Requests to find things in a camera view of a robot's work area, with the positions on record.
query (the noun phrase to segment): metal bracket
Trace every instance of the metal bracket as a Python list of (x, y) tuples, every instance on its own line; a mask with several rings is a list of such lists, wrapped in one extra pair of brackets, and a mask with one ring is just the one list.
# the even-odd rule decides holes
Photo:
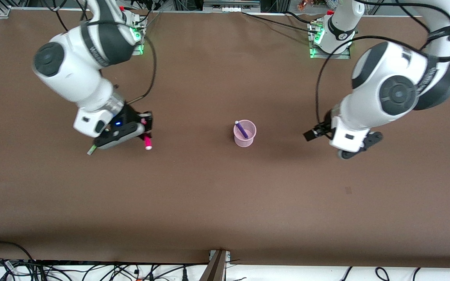
[(230, 252), (226, 250), (213, 250), (209, 252), (210, 261), (199, 281), (223, 281), (225, 265), (230, 261)]
[[(324, 52), (315, 42), (319, 40), (320, 35), (324, 31), (323, 28), (323, 22), (319, 21), (320, 18), (318, 18), (315, 21), (311, 21), (310, 23), (307, 23), (308, 30), (314, 30), (317, 31), (318, 34), (309, 34), (309, 48), (310, 48), (310, 58), (311, 59), (327, 59), (329, 57), (329, 54)], [(339, 53), (337, 55), (332, 55), (331, 59), (350, 59), (350, 48), (347, 47), (343, 53)]]
[(0, 18), (8, 18), (11, 5), (7, 5), (0, 0)]
[(147, 31), (148, 19), (145, 18), (141, 21), (141, 16), (139, 14), (133, 14), (132, 24), (132, 34), (133, 38), (137, 41), (136, 46), (133, 50), (132, 55), (142, 55), (143, 54), (143, 44), (145, 43), (145, 33)]

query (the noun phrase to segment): metal frame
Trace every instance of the metal frame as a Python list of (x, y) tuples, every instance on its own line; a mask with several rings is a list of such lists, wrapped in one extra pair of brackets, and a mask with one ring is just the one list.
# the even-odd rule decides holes
[(215, 250), (209, 253), (211, 261), (207, 264), (199, 281), (223, 281), (225, 265), (230, 261), (230, 252), (226, 250)]

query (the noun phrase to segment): brown table surface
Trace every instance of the brown table surface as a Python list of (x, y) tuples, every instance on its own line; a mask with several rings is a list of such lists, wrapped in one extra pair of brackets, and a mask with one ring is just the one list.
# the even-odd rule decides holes
[[(73, 27), (80, 13), (61, 16)], [(425, 39), (409, 18), (363, 18), (359, 30)], [(149, 32), (155, 86), (134, 104), (154, 112), (154, 149), (133, 139), (87, 156), (76, 106), (31, 70), (60, 32), (49, 11), (0, 20), (0, 240), (36, 259), (189, 263), (223, 248), (248, 264), (450, 267), (450, 99), (379, 128), (379, 145), (343, 161), (326, 139), (302, 136), (316, 123), (323, 62), (304, 32), (239, 13), (164, 13)], [(378, 42), (330, 62), (322, 113)], [(104, 69), (127, 100), (148, 87), (150, 52)], [(247, 149), (232, 140), (236, 119), (257, 125)]]

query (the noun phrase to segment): mounting plate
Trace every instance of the mounting plate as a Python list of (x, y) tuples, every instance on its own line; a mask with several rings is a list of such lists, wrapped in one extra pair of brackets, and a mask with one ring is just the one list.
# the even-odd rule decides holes
[[(319, 21), (312, 21), (312, 23), (307, 23), (308, 30), (320, 31), (321, 26)], [(315, 44), (317, 34), (309, 33), (309, 48), (310, 48), (310, 58), (311, 59), (327, 59), (329, 54), (324, 52), (317, 44)], [(346, 47), (343, 53), (338, 55), (332, 55), (331, 59), (350, 59), (350, 48)]]
[(147, 31), (147, 22), (148, 19), (144, 19), (139, 23), (141, 20), (141, 16), (139, 14), (132, 14), (132, 24), (133, 27), (131, 32), (133, 35), (133, 38), (138, 41), (136, 43), (136, 46), (133, 50), (132, 55), (142, 55), (143, 54), (143, 44), (145, 43), (145, 33)]

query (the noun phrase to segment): pink marker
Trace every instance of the pink marker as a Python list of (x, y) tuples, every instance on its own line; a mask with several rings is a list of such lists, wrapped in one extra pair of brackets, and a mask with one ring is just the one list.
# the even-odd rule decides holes
[(143, 136), (143, 140), (145, 141), (145, 150), (151, 150), (152, 149), (152, 143), (150, 142), (150, 137), (148, 135)]

